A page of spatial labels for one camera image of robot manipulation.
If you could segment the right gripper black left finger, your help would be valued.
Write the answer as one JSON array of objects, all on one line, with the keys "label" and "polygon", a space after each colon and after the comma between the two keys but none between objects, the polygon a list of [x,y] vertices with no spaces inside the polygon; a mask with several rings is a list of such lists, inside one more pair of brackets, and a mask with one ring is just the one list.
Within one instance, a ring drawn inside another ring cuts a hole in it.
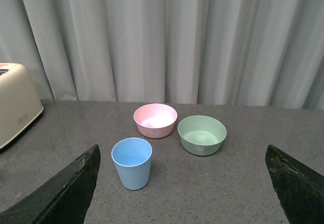
[{"label": "right gripper black left finger", "polygon": [[92,146],[33,193],[1,213],[1,223],[84,223],[101,154]]}]

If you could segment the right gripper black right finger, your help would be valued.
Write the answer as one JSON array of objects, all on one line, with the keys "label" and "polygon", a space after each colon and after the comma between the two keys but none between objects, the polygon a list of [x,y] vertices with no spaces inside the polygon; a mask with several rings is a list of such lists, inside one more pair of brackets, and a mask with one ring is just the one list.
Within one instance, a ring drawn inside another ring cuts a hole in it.
[{"label": "right gripper black right finger", "polygon": [[323,223],[323,176],[273,145],[265,162],[289,223]]}]

